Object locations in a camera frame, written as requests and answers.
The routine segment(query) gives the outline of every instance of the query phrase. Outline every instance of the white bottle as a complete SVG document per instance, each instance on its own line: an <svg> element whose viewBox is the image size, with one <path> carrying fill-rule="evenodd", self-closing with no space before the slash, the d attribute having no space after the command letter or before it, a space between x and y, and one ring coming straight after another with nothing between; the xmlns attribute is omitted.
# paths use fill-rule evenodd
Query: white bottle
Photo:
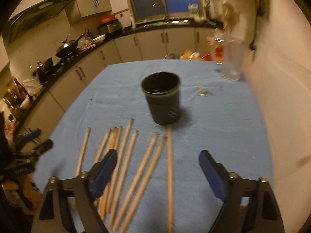
<svg viewBox="0 0 311 233"><path fill-rule="evenodd" d="M130 14L130 20L131 20L131 24L132 24L132 29L135 29L136 28L136 24L135 24L135 21L134 21L134 18L132 16L132 14Z"/></svg>

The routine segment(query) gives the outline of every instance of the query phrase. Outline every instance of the black cup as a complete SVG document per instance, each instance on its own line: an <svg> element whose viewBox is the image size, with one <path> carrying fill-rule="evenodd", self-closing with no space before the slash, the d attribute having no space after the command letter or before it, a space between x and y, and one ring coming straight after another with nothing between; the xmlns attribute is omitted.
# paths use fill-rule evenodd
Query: black cup
<svg viewBox="0 0 311 233"><path fill-rule="evenodd" d="M178 75L170 72L150 74L141 83L153 120L159 125L175 123L180 118Z"/></svg>

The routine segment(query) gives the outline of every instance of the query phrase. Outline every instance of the frying pan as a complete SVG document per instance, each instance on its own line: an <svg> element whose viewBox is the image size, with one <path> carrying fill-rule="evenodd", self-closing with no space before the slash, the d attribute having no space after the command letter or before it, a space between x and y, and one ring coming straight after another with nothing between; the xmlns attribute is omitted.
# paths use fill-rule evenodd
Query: frying pan
<svg viewBox="0 0 311 233"><path fill-rule="evenodd" d="M65 41L63 41L63 45L61 45L58 49L57 49L57 53L56 56L58 58L64 58L66 57L68 54L72 53L75 51L75 49L77 49L78 46L78 41L83 38L83 36L85 35L85 33L83 33L77 40L70 40L68 41L68 36L67 39Z"/></svg>

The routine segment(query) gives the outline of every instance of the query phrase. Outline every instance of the bolt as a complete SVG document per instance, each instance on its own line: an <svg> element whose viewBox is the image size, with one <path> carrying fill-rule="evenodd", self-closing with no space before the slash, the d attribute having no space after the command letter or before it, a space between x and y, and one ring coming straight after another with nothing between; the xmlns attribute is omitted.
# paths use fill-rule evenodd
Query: bolt
<svg viewBox="0 0 311 233"><path fill-rule="evenodd" d="M261 180L262 182L268 182L268 179L267 179L266 177L260 177L260 180Z"/></svg>
<svg viewBox="0 0 311 233"><path fill-rule="evenodd" d="M237 179L238 178L238 174L236 172L231 172L229 173L229 177L232 179Z"/></svg>
<svg viewBox="0 0 311 233"><path fill-rule="evenodd" d="M81 177L81 178L86 178L86 177L87 177L87 172L82 172L82 173L80 173L80 177Z"/></svg>
<svg viewBox="0 0 311 233"><path fill-rule="evenodd" d="M56 177L52 177L51 180L50 180L50 182L51 182L51 183L54 183L56 180L57 180Z"/></svg>

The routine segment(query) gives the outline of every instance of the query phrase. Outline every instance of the range hood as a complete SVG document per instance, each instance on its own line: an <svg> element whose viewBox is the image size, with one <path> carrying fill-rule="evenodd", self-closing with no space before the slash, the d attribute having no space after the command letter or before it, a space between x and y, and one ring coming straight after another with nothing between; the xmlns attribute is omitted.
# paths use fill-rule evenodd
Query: range hood
<svg viewBox="0 0 311 233"><path fill-rule="evenodd" d="M58 15L73 0L46 0L38 3L8 21L3 33L6 43L12 43L23 32Z"/></svg>

